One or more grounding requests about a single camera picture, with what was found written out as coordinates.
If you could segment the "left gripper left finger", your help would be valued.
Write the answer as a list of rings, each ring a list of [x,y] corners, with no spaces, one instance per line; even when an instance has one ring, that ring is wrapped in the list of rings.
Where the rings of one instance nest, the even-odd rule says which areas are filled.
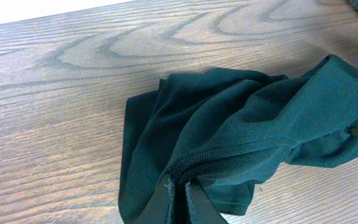
[[[175,185],[169,175],[164,175],[147,206],[135,224],[172,224],[175,207]]]

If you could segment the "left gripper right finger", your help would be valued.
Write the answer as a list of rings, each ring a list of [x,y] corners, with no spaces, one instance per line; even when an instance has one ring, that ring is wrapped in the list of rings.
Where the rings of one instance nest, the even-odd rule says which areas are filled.
[[[216,210],[206,191],[197,180],[185,184],[186,223],[228,224]]]

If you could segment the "black t-shirt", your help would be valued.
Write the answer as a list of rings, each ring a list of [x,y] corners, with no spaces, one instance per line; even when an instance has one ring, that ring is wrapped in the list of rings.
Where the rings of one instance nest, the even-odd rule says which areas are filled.
[[[173,223],[197,180],[222,215],[243,215],[254,188],[287,164],[337,167],[358,157],[358,69],[335,55],[298,78],[215,68],[172,74],[126,102],[119,213],[134,223],[164,175]]]

